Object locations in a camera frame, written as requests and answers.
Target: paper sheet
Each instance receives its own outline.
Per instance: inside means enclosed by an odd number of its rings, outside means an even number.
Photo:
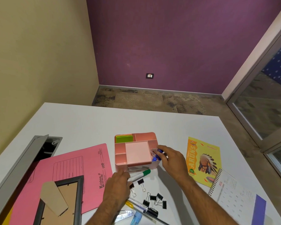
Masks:
[[[39,161],[13,206],[9,224],[33,224],[44,182],[80,175],[84,175],[82,213],[85,213],[100,205],[106,181],[112,176],[106,144]]]

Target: calendar page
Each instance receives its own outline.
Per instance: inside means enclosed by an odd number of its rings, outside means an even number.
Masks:
[[[254,224],[252,219],[254,215],[256,194],[243,188],[235,178],[224,170],[221,170],[209,195],[238,224]]]

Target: notebook cover illustration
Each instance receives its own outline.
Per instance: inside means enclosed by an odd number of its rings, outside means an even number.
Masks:
[[[189,137],[186,165],[188,174],[196,182],[211,187],[218,170],[222,168],[220,148]]]

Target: wall socket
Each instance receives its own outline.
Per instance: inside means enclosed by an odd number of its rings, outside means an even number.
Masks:
[[[146,79],[153,79],[154,73],[147,73],[146,74]]]

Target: beige wall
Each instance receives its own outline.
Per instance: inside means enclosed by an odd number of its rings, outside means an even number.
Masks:
[[[266,48],[270,45],[273,41],[275,36],[281,30],[281,12],[275,18],[273,23],[270,25],[266,33],[263,35],[261,40],[258,42],[254,50],[251,52],[247,60],[244,64],[240,67],[236,75],[233,77],[231,82],[228,84],[224,92],[222,93],[223,98],[226,100],[229,96],[235,91],[238,87],[239,83],[242,79],[246,76],[249,70],[255,65],[256,61],[262,55],[262,53],[266,50]]]
[[[0,0],[0,153],[44,102],[91,105],[86,0]]]

